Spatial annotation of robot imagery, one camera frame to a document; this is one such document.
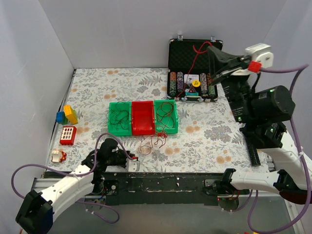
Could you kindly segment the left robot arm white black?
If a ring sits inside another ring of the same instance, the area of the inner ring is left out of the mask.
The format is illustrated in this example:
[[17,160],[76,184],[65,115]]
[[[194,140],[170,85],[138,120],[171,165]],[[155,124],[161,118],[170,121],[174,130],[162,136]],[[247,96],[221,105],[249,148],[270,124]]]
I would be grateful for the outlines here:
[[125,150],[119,141],[105,139],[99,148],[91,151],[76,169],[57,183],[39,192],[28,192],[16,222],[28,234],[48,233],[58,216],[76,201],[88,194],[101,194],[107,167],[126,167],[127,158],[133,158],[133,154]]

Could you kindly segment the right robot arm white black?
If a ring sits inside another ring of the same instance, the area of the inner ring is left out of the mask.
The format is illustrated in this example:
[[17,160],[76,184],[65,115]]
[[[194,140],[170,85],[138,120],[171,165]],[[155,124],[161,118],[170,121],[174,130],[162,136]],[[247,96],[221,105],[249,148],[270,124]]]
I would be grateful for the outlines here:
[[222,178],[207,187],[213,195],[241,190],[259,190],[280,195],[295,204],[311,203],[312,161],[293,140],[284,122],[290,120],[295,103],[290,88],[283,85],[256,92],[248,84],[250,74],[270,73],[273,53],[267,44],[246,48],[241,56],[225,53],[214,46],[207,48],[212,84],[221,84],[234,119],[251,155],[257,150],[269,155],[277,171],[249,173],[226,169]]

